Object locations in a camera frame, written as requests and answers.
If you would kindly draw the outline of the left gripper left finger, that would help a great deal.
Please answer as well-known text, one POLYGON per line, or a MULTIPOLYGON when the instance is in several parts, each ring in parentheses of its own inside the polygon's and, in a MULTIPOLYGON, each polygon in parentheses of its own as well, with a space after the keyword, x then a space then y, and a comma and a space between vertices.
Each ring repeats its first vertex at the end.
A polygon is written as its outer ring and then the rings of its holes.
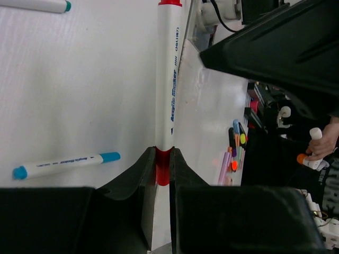
POLYGON ((1 189, 1 253, 147 253, 155 148, 104 186, 1 189))

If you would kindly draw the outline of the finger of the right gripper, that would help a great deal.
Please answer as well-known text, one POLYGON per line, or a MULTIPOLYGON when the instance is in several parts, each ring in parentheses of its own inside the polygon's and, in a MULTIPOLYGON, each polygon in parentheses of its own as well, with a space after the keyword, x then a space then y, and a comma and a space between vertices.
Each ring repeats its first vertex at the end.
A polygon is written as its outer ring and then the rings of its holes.
POLYGON ((280 88, 302 116, 338 116, 338 1, 283 5, 200 58, 206 68, 280 88))

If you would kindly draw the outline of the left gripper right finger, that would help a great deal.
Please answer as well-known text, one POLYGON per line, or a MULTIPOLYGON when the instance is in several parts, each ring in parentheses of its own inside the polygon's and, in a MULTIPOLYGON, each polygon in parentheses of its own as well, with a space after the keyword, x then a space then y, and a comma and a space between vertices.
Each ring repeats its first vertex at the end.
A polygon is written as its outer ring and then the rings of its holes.
POLYGON ((174 253, 325 253, 305 198, 295 189, 211 186, 171 151, 174 253))

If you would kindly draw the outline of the blue capped marker diagonal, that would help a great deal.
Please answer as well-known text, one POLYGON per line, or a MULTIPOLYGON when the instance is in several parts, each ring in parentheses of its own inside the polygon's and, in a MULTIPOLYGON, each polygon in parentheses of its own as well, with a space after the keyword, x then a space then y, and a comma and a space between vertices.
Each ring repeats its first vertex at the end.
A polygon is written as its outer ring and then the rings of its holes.
POLYGON ((26 163, 14 168, 12 171, 12 177, 14 180, 26 180, 70 171, 74 168, 105 164, 117 161, 120 158, 121 156, 118 152, 108 152, 97 155, 74 156, 67 159, 26 163))

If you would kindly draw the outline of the red capped white marker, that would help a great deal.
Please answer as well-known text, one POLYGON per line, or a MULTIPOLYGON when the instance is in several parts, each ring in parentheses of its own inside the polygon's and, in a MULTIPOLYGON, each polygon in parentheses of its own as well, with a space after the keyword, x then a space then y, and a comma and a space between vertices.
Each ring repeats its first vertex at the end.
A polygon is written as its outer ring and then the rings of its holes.
POLYGON ((156 181, 169 184, 170 154, 173 147, 176 85, 180 63, 180 1, 160 1, 157 7, 156 42, 156 181))

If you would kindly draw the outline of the teal capped marker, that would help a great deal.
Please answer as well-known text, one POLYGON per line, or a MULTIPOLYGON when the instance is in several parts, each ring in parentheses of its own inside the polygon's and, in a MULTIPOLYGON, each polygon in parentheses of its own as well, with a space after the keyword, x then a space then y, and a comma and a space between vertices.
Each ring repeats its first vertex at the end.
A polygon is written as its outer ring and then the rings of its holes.
POLYGON ((69 12, 72 4, 60 0, 1 0, 1 6, 49 13, 69 12))

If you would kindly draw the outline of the background person hand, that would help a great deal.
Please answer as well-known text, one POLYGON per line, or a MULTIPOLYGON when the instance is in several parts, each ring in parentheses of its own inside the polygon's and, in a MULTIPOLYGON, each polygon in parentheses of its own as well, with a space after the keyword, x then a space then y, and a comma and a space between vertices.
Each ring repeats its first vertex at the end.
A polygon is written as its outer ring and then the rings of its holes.
POLYGON ((338 118, 332 116, 330 123, 323 129, 323 136, 319 140, 311 140, 306 150, 308 161, 316 161, 333 153, 338 140, 338 118))

